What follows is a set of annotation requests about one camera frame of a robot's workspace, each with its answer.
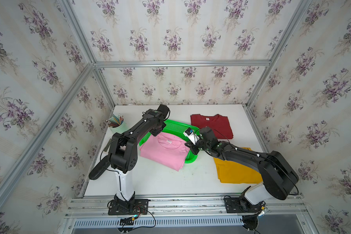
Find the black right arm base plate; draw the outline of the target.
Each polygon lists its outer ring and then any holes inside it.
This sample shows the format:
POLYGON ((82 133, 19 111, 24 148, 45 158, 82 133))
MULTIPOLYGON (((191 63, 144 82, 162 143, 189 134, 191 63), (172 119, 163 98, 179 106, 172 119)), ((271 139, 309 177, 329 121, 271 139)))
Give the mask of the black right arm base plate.
POLYGON ((266 203, 264 201, 257 205, 252 205, 246 198, 224 196, 223 202, 225 205, 226 212, 229 214, 237 213, 261 213, 265 208, 266 203))

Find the yellow t-shirt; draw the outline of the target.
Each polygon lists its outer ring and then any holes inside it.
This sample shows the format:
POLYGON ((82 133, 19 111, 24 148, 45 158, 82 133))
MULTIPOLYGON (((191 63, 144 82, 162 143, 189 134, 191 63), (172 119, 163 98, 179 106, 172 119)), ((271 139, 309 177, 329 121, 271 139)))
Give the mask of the yellow t-shirt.
POLYGON ((214 163, 221 183, 258 184, 263 181, 259 172, 239 163, 216 158, 214 163))

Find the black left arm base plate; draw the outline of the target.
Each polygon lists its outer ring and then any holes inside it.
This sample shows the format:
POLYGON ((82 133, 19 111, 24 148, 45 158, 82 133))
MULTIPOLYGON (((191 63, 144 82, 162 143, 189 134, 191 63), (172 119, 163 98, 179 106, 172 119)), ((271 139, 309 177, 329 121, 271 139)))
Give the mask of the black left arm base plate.
POLYGON ((117 198, 109 201, 107 204, 108 215, 142 215, 147 214, 149 199, 130 199, 123 201, 117 198))

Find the dark red t-shirt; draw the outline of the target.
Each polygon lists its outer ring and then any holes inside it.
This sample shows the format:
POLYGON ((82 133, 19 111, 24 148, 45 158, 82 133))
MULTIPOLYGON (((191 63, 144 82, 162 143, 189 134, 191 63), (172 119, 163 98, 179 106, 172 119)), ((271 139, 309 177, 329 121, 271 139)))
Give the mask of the dark red t-shirt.
POLYGON ((217 139, 233 139, 234 134, 228 117, 216 114, 214 116, 203 116, 194 114, 190 116, 191 125, 199 129, 209 127, 213 130, 217 139))

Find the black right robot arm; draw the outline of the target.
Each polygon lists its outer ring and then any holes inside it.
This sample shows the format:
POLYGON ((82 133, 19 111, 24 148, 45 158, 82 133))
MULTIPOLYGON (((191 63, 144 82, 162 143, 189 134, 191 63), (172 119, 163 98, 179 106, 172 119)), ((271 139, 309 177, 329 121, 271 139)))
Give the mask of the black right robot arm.
POLYGON ((261 183, 243 192, 242 199, 246 203, 258 205, 270 198, 285 200, 293 195, 291 191, 296 188, 299 177, 281 153, 255 152, 219 141, 209 127, 196 131, 188 128, 184 135, 189 139, 185 145, 194 155, 202 150, 216 159, 238 163, 261 175, 261 183))

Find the pink t-shirt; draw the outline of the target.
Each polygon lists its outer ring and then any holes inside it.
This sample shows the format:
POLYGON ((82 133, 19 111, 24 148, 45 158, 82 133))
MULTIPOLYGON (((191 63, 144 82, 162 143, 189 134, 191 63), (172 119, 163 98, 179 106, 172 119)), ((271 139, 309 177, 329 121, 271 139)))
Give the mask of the pink t-shirt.
POLYGON ((185 146, 186 141, 170 133, 161 132, 150 137, 140 147, 140 156, 175 171, 179 171, 185 164, 190 151, 185 146))

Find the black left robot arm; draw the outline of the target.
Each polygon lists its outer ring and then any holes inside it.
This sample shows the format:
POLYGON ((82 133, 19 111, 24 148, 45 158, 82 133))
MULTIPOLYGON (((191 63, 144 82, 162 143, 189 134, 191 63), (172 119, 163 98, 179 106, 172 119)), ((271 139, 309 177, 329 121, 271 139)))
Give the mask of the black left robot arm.
POLYGON ((131 171, 137 163, 137 146, 147 133, 157 136, 163 131, 165 121, 170 116, 167 105, 161 104, 156 110, 149 109, 142 115, 142 119, 123 133, 115 133, 111 138, 109 148, 111 168, 118 176, 119 200, 128 202, 134 195, 131 171))

